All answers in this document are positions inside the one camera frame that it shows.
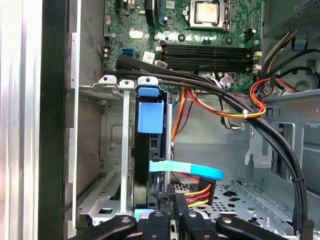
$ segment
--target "black wire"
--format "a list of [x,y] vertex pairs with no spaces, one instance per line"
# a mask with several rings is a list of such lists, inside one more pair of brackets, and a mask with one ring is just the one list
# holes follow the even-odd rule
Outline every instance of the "black wire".
[[169,85],[168,85],[167,87],[168,87],[168,89],[169,89],[169,94],[170,94],[170,104],[172,104],[172,92],[171,92],[171,88],[170,88]]
[[310,73],[311,75],[314,75],[316,80],[317,80],[317,88],[320,89],[320,74],[317,71],[313,72],[312,67],[309,67],[309,66],[296,66],[294,68],[291,68],[291,69],[281,73],[280,75],[277,76],[277,78],[283,78],[284,76],[286,76],[288,74],[291,74],[291,73],[294,73],[294,72],[298,72],[298,71],[306,71],[307,73]]
[[[222,89],[210,84],[204,78],[194,77],[192,79],[185,77],[176,77],[155,73],[145,73],[145,72],[132,72],[132,71],[112,71],[110,74],[125,77],[128,79],[130,75],[136,76],[154,76],[158,77],[159,82],[165,85],[172,85],[185,88],[197,88],[203,91],[217,95],[219,98],[226,101],[231,105],[236,111],[242,112],[243,110],[248,110],[250,113],[254,112],[249,106],[244,102],[239,100],[232,94],[223,91]],[[268,123],[261,117],[248,118],[247,121],[267,140],[267,142],[274,148],[278,155],[282,158],[284,164],[288,168],[288,171],[293,180],[304,179],[302,170],[300,168],[298,159],[288,144],[284,137],[279,134],[274,128],[272,128]],[[304,181],[294,181],[294,193],[297,202],[297,230],[302,231],[305,220],[308,219],[308,200],[307,200],[307,190]]]
[[[262,66],[261,69],[261,73],[260,73],[260,79],[264,78],[264,75],[267,73],[267,68],[271,62],[271,60],[274,58],[274,56],[281,50],[284,49],[289,43],[291,42],[291,38],[284,42],[282,45],[279,46],[279,48],[274,52],[274,54],[272,56],[270,56],[270,58],[264,63],[264,65]],[[265,83],[263,82],[256,90],[257,93],[262,93],[264,91],[265,88]]]
[[179,131],[177,131],[177,132],[176,132],[176,134],[180,133],[180,132],[184,129],[184,127],[187,125],[187,122],[188,122],[189,115],[190,115],[191,108],[192,108],[193,104],[194,104],[194,102],[192,101],[192,102],[191,102],[191,104],[190,104],[190,107],[189,107],[188,113],[187,113],[187,115],[186,115],[185,122],[184,122],[183,126],[181,127],[181,129],[180,129]]
[[310,54],[310,53],[320,53],[320,50],[313,48],[313,49],[307,49],[307,50],[301,51],[301,52],[297,53],[296,55],[289,57],[283,63],[281,63],[278,66],[276,66],[275,68],[273,68],[269,73],[264,74],[261,78],[267,79],[267,78],[271,77],[273,74],[278,72],[280,69],[282,69],[283,67],[285,67],[286,65],[288,65],[292,61],[296,60],[297,58],[299,58],[303,55]]

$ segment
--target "black ram slot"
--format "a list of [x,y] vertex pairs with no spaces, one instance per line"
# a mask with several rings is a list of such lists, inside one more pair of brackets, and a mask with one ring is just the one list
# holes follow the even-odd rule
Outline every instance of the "black ram slot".
[[194,62],[194,63],[224,63],[229,65],[238,65],[238,64],[249,64],[252,61],[249,59],[246,60],[237,60],[237,59],[217,59],[217,58],[193,58],[193,57],[174,57],[174,56],[161,56],[160,60],[166,61],[179,61],[179,62]]
[[173,70],[195,70],[201,65],[212,65],[204,67],[205,70],[227,71],[236,73],[247,73],[252,70],[251,61],[216,60],[216,59],[188,59],[179,57],[167,57],[163,60],[168,64],[168,69]]
[[186,57],[213,57],[223,59],[249,59],[252,57],[252,50],[235,47],[216,46],[194,46],[194,45],[164,45],[165,56],[186,56]]

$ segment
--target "cable clip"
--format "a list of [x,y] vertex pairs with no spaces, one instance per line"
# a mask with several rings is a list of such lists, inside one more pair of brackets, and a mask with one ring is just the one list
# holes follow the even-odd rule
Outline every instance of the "cable clip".
[[292,179],[292,182],[294,182],[294,183],[303,183],[305,181],[306,181],[306,179],[304,179],[304,178]]
[[242,113],[244,114],[244,118],[246,119],[248,117],[248,110],[245,109],[242,111]]

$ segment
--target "blue sata port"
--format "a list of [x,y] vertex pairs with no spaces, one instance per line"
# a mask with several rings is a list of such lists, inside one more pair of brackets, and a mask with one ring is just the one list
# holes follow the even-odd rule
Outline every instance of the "blue sata port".
[[134,56],[134,50],[132,48],[122,48],[121,52],[129,57]]

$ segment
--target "black plastic clip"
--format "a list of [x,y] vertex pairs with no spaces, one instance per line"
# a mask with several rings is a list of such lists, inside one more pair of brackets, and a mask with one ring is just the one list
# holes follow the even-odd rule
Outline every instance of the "black plastic clip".
[[292,179],[292,182],[294,182],[294,183],[304,183],[305,181],[306,181],[305,178]]

